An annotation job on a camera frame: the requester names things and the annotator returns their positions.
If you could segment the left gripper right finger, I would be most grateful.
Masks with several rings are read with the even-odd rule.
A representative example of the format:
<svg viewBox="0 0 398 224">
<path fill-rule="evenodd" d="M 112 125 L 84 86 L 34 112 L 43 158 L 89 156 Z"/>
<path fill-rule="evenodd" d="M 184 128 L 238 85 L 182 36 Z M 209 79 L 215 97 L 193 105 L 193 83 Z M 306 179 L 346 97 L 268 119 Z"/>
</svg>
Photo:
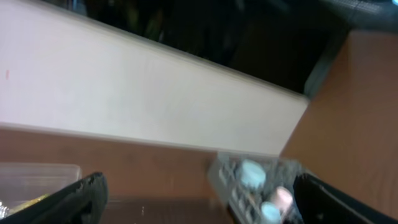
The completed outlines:
<svg viewBox="0 0 398 224">
<path fill-rule="evenodd" d="M 294 180 L 294 199 L 304 223 L 397 224 L 397 220 L 304 173 Z"/>
</svg>

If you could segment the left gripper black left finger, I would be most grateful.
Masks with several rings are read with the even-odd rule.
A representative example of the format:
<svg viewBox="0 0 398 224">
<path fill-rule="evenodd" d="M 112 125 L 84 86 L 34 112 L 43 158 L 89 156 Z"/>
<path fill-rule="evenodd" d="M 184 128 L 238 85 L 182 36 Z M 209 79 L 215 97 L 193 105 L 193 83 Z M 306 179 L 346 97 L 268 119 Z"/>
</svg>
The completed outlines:
<svg viewBox="0 0 398 224">
<path fill-rule="evenodd" d="M 108 202 L 106 177 L 94 172 L 1 220 L 2 224 L 98 224 Z"/>
</svg>

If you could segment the white pink cup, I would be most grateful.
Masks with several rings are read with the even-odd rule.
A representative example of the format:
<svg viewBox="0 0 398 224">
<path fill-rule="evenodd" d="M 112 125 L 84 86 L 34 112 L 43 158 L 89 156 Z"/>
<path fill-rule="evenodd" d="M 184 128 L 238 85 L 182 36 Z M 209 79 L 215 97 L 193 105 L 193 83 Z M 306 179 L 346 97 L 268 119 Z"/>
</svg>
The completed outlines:
<svg viewBox="0 0 398 224">
<path fill-rule="evenodd" d="M 285 187 L 279 186 L 272 193 L 270 201 L 275 205 L 281 214 L 285 214 L 293 205 L 294 198 Z"/>
</svg>

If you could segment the light blue bowl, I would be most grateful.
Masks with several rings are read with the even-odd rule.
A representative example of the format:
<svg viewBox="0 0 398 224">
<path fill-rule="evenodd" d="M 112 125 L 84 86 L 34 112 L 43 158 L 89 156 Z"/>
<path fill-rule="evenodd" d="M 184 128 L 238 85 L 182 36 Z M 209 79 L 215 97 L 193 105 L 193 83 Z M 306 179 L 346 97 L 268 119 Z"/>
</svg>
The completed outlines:
<svg viewBox="0 0 398 224">
<path fill-rule="evenodd" d="M 245 187 L 258 189 L 265 184 L 267 174 L 259 163 L 245 159 L 240 165 L 239 179 Z"/>
</svg>

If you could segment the grey dishwasher rack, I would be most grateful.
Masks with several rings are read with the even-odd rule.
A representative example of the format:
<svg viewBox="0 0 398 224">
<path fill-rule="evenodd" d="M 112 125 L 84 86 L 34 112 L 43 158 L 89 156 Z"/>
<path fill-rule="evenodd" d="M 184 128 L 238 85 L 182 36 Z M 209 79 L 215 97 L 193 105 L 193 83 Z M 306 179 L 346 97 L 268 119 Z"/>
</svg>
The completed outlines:
<svg viewBox="0 0 398 224">
<path fill-rule="evenodd" d="M 245 159 L 239 154 L 219 153 L 209 168 L 208 179 L 237 222 L 258 224 L 262 222 L 261 203 L 270 199 L 278 187 L 285 187 L 292 193 L 296 176 L 307 170 L 294 160 L 260 157 L 254 162 L 265 168 L 266 181 L 257 188 L 245 187 L 239 180 Z"/>
</svg>

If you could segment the foil snack wrapper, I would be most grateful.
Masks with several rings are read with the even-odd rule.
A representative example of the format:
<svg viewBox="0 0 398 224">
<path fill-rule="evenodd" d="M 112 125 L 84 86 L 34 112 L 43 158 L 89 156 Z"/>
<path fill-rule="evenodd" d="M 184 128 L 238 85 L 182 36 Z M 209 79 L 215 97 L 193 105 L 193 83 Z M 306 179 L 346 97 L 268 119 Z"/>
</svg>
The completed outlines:
<svg viewBox="0 0 398 224">
<path fill-rule="evenodd" d="M 43 199 L 47 198 L 49 196 L 49 194 L 45 194 L 45 195 L 41 195 L 35 199 L 26 201 L 24 203 L 20 203 L 18 205 L 16 205 L 15 207 L 7 207 L 5 206 L 2 202 L 1 202 L 1 219 L 6 218 L 10 215 L 13 215 L 17 212 L 20 212 L 23 209 L 26 209 L 27 207 L 32 206 L 35 203 L 38 203 L 40 201 L 42 201 Z"/>
</svg>

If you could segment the light blue cup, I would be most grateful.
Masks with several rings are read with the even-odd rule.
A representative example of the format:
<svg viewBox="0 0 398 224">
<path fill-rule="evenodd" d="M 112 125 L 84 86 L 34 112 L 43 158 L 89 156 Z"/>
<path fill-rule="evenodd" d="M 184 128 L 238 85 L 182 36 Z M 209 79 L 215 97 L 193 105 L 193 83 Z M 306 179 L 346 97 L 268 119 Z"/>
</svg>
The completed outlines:
<svg viewBox="0 0 398 224">
<path fill-rule="evenodd" d="M 281 215 L 279 209 L 271 202 L 261 204 L 262 224 L 280 224 Z"/>
</svg>

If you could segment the brown serving tray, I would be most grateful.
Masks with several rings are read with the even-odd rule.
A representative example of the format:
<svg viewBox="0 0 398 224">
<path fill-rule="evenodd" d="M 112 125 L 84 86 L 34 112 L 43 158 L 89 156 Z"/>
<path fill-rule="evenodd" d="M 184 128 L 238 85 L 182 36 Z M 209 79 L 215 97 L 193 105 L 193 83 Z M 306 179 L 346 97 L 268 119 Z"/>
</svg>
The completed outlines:
<svg viewBox="0 0 398 224">
<path fill-rule="evenodd" d="M 111 199 L 102 224 L 232 224 L 227 210 L 208 198 Z"/>
</svg>

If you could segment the clear plastic bin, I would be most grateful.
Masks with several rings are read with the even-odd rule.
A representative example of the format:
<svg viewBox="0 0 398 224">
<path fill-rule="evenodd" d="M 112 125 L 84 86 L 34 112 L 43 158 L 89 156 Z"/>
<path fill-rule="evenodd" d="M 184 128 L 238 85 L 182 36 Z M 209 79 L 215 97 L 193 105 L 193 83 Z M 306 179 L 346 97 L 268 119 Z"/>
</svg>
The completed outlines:
<svg viewBox="0 0 398 224">
<path fill-rule="evenodd" d="M 74 164 L 1 163 L 1 202 L 11 208 L 81 179 Z"/>
</svg>

